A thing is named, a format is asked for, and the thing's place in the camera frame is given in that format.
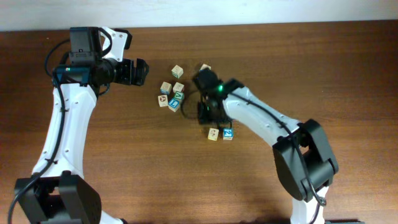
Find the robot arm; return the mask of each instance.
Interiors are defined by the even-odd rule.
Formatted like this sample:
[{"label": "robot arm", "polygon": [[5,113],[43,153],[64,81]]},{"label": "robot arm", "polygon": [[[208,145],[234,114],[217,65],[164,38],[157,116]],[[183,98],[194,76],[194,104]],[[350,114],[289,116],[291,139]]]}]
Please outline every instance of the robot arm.
[{"label": "robot arm", "polygon": [[[201,70],[193,82],[205,99],[198,107],[202,123],[235,119],[272,147],[278,178],[293,197],[291,222],[324,223],[323,208],[317,204],[326,204],[323,199],[338,164],[322,127],[312,119],[301,123],[279,113],[242,83],[223,83],[209,69]],[[299,146],[308,146],[308,151],[303,155]]]},{"label": "robot arm", "polygon": [[[100,35],[106,37],[103,46]],[[134,67],[132,60],[123,58],[123,50],[129,48],[131,37],[126,30],[107,27],[70,29],[72,50],[66,55],[71,64],[61,63],[53,70],[56,88],[44,148],[32,177],[17,179],[14,189],[31,223],[125,223],[101,211],[100,195],[84,181],[83,151],[88,122],[101,95],[100,86],[144,84],[149,72],[145,61],[137,59]],[[62,137],[56,147],[60,131]],[[55,159],[44,170],[53,155]],[[30,183],[34,184],[25,191]],[[51,194],[55,189],[59,195]]]}]

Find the wire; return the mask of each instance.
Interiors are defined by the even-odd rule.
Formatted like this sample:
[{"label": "wire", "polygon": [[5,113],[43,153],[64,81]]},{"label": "wire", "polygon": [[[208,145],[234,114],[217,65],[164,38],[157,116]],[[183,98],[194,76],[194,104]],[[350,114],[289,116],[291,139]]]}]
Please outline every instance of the wire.
[{"label": "wire", "polygon": [[45,59],[44,59],[44,70],[45,70],[46,74],[47,74],[49,77],[51,77],[51,74],[50,74],[49,70],[47,69],[47,64],[48,64],[48,62],[49,62],[49,58],[50,58],[51,54],[52,54],[57,48],[59,48],[62,44],[67,43],[67,42],[69,42],[69,41],[70,41],[70,39],[66,39],[66,40],[61,41],[61,42],[58,43],[53,49],[51,49],[51,51],[49,52],[49,54],[45,57]]},{"label": "wire", "polygon": [[321,205],[318,203],[317,204],[317,208],[315,209],[315,214],[313,215],[312,220],[308,224],[314,224],[315,223],[315,220],[317,220],[317,218],[318,218],[320,207],[321,207]]},{"label": "wire", "polygon": [[[198,91],[199,91],[199,90],[192,91],[190,94],[188,94],[187,96],[185,96],[185,99],[182,101],[180,107],[181,107],[181,114],[182,114],[182,116],[183,116],[184,118],[187,118],[187,119],[198,119],[198,118],[200,118],[200,117],[202,116],[204,108],[202,108],[202,109],[200,110],[200,114],[199,114],[198,117],[196,117],[196,118],[194,118],[194,117],[189,117],[189,116],[185,113],[185,111],[184,111],[184,104],[185,104],[185,102],[188,100],[188,98],[189,98],[192,94],[194,94],[194,93],[196,93],[196,92],[198,92]],[[201,95],[200,95],[200,101],[201,101],[201,102],[203,102],[202,99],[203,99],[203,95],[201,94]]]},{"label": "wire", "polygon": [[307,180],[307,182],[308,182],[308,185],[310,186],[310,189],[311,189],[311,192],[312,192],[313,196],[315,197],[315,199],[317,200],[317,202],[318,202],[319,205],[321,205],[322,207],[326,206],[326,199],[323,198],[323,197],[320,197],[320,196],[317,194],[317,192],[315,191],[314,187],[313,187],[312,181],[311,181],[311,179],[310,179],[310,174],[308,173],[307,166],[305,166],[304,157],[303,157],[303,155],[301,154],[301,151],[300,151],[299,146],[297,145],[297,142],[294,141],[294,139],[293,139],[294,137],[293,137],[292,132],[287,128],[286,124],[283,123],[280,119],[278,119],[278,118],[277,118],[275,115],[273,115],[271,112],[269,112],[267,109],[265,109],[264,107],[258,105],[257,103],[254,103],[254,102],[252,102],[251,100],[248,100],[248,99],[246,99],[246,98],[244,98],[244,97],[242,97],[242,96],[239,96],[239,95],[237,95],[237,94],[235,94],[235,93],[230,93],[230,95],[235,96],[235,97],[237,97],[237,98],[239,98],[239,99],[245,101],[246,103],[251,104],[251,105],[253,105],[253,106],[255,106],[255,107],[257,107],[257,108],[263,110],[263,111],[266,112],[269,116],[271,116],[282,128],[285,129],[285,131],[286,131],[287,134],[289,135],[289,138],[290,138],[292,144],[294,145],[294,148],[295,148],[296,151],[297,151],[298,157],[300,158],[300,161],[301,161],[301,163],[302,163],[302,165],[303,165],[303,170],[304,170],[305,178],[306,178],[306,180]]},{"label": "wire", "polygon": [[69,58],[69,52],[63,53],[60,65],[65,65],[67,63],[68,58]]},{"label": "wire", "polygon": [[110,88],[111,88],[111,84],[107,83],[106,84],[106,90],[101,92],[101,93],[99,93],[98,96],[103,96],[103,95],[107,94],[107,92],[109,91]]}]

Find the brown wood grain surface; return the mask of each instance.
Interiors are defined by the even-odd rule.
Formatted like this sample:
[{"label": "brown wood grain surface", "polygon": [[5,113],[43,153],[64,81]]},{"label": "brown wood grain surface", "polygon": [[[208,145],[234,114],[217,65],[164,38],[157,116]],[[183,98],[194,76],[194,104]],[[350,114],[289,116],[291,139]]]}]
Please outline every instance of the brown wood grain surface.
[{"label": "brown wood grain surface", "polygon": [[[271,148],[236,123],[232,141],[159,108],[163,81],[187,91],[202,63],[236,78],[287,116],[326,130],[340,165],[327,220],[398,222],[398,21],[130,29],[125,58],[144,58],[142,87],[111,85],[91,115],[85,180],[103,209],[131,223],[239,223],[288,219],[291,197]],[[52,86],[48,51],[68,31],[0,33],[0,223],[15,180],[29,177],[45,142]],[[56,66],[65,45],[50,60]],[[14,223],[27,223],[18,205]]]}]

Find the block with printed letter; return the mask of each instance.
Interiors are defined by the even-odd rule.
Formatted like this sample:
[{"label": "block with printed letter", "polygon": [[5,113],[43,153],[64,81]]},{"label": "block with printed letter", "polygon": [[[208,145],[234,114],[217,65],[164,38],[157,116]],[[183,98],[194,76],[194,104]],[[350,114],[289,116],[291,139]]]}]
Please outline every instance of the block with printed letter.
[{"label": "block with printed letter", "polygon": [[184,85],[179,83],[179,82],[176,82],[174,87],[173,87],[173,92],[175,93],[177,91],[183,92],[184,91]]},{"label": "block with printed letter", "polygon": [[174,98],[169,101],[169,109],[176,112],[180,108],[180,102]]},{"label": "block with printed letter", "polygon": [[184,99],[184,93],[176,91],[174,94],[174,99],[178,100],[178,102],[182,102],[182,100]]},{"label": "block with printed letter", "polygon": [[161,95],[157,97],[157,100],[159,101],[159,106],[167,106],[169,104],[169,101],[167,100],[167,95]]},{"label": "block with printed letter", "polygon": [[178,65],[174,66],[174,68],[172,69],[172,75],[176,78],[180,78],[182,74],[184,74],[184,70],[182,69],[182,67],[179,67]]},{"label": "block with printed letter", "polygon": [[172,85],[167,82],[163,82],[162,86],[160,87],[160,91],[163,94],[169,95],[172,91]]},{"label": "block with printed letter", "polygon": [[206,68],[208,68],[209,70],[211,70],[211,67],[208,66],[207,64],[203,64],[203,65],[200,67],[200,70],[203,70],[203,69],[206,69]]},{"label": "block with printed letter", "polygon": [[234,130],[232,128],[224,128],[223,140],[232,140],[234,138]]},{"label": "block with printed letter", "polygon": [[218,137],[218,129],[210,128],[207,139],[217,141],[217,137]]}]

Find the black cable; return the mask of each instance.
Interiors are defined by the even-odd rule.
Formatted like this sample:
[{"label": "black cable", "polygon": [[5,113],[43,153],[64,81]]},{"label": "black cable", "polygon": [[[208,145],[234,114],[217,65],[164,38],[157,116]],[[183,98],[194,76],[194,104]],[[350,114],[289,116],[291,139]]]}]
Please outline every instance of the black cable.
[{"label": "black cable", "polygon": [[315,223],[315,220],[317,220],[317,218],[318,218],[320,207],[321,207],[321,205],[318,203],[317,204],[317,208],[315,209],[315,214],[313,215],[312,220],[308,224],[314,224]]},{"label": "black cable", "polygon": [[[197,91],[199,91],[199,90],[192,91],[191,93],[189,93],[188,95],[186,95],[186,96],[185,96],[185,99],[182,101],[182,103],[181,103],[181,105],[180,105],[180,107],[181,107],[181,114],[182,114],[182,116],[183,116],[184,118],[186,118],[186,119],[198,119],[198,118],[200,118],[200,117],[202,116],[202,114],[203,114],[204,108],[202,108],[202,109],[200,110],[200,114],[199,114],[198,117],[196,117],[196,118],[189,117],[189,116],[185,113],[185,111],[184,111],[184,104],[185,104],[185,102],[188,100],[188,98],[189,98],[192,94],[196,93]],[[201,94],[201,95],[200,95],[200,101],[201,101],[201,102],[203,102],[202,98],[203,98],[203,95]]]},{"label": "black cable", "polygon": [[69,52],[63,53],[62,58],[60,60],[60,65],[65,65],[67,63],[68,58],[69,58]]},{"label": "black cable", "polygon": [[45,57],[45,59],[44,59],[44,70],[45,70],[45,72],[46,72],[46,74],[47,74],[48,76],[51,77],[51,74],[50,74],[49,70],[47,69],[47,64],[48,64],[48,62],[49,62],[49,58],[50,58],[51,54],[52,54],[57,48],[59,48],[62,44],[67,43],[67,42],[69,42],[69,41],[70,41],[70,39],[66,39],[66,40],[61,41],[61,42],[58,43],[53,49],[51,49],[51,51],[49,52],[49,54]]},{"label": "black cable", "polygon": [[255,107],[257,107],[257,108],[263,110],[263,111],[266,112],[269,116],[271,116],[271,117],[276,121],[276,123],[278,123],[282,128],[285,129],[285,131],[286,131],[287,134],[289,135],[289,138],[290,138],[290,140],[291,140],[291,142],[292,142],[294,148],[296,149],[297,154],[298,154],[298,157],[300,158],[300,161],[301,161],[301,163],[302,163],[302,165],[303,165],[305,178],[306,178],[306,180],[307,180],[307,182],[308,182],[308,185],[310,186],[310,189],[311,189],[311,192],[312,192],[313,196],[315,197],[315,199],[317,200],[317,202],[318,202],[319,205],[321,205],[322,207],[326,206],[326,199],[323,198],[323,197],[320,197],[320,196],[317,194],[317,192],[315,191],[314,187],[313,187],[312,181],[311,181],[311,179],[310,179],[310,174],[308,173],[307,166],[305,166],[304,157],[303,157],[303,155],[301,154],[301,151],[300,151],[299,146],[297,145],[297,142],[294,140],[294,137],[293,137],[292,132],[287,128],[286,124],[283,123],[279,118],[277,118],[277,117],[276,117],[275,115],[273,115],[271,112],[269,112],[267,109],[265,109],[264,107],[258,105],[257,103],[254,103],[254,102],[252,102],[251,100],[248,100],[248,99],[246,99],[246,98],[244,98],[244,97],[242,97],[242,96],[239,96],[239,95],[237,95],[237,94],[235,94],[235,93],[230,93],[230,95],[235,96],[235,97],[237,97],[237,98],[239,98],[239,99],[245,101],[246,103],[251,104],[251,105],[253,105],[253,106],[255,106]]},{"label": "black cable", "polygon": [[111,88],[111,84],[107,83],[106,84],[106,90],[101,92],[101,93],[99,93],[98,96],[103,96],[103,95],[107,94],[107,92],[109,91],[110,88]]},{"label": "black cable", "polygon": [[62,132],[63,132],[63,125],[65,123],[65,101],[63,100],[63,95],[62,95],[62,90],[60,86],[60,81],[58,80],[58,77],[56,74],[53,74],[53,80],[55,87],[58,90],[58,94],[60,95],[60,101],[61,101],[61,122],[60,122],[60,128],[58,130],[58,136],[57,136],[57,142],[55,143],[54,151],[51,155],[51,158],[47,160],[47,164],[45,167],[37,174],[34,174],[32,177],[32,180],[23,188],[21,189],[14,197],[14,199],[11,202],[10,208],[8,210],[8,218],[7,222],[8,224],[11,224],[12,222],[12,213],[14,211],[14,207],[18,200],[40,179],[40,177],[50,168],[52,163],[54,162],[55,156],[57,155],[60,143],[61,143],[61,138],[62,138]]}]

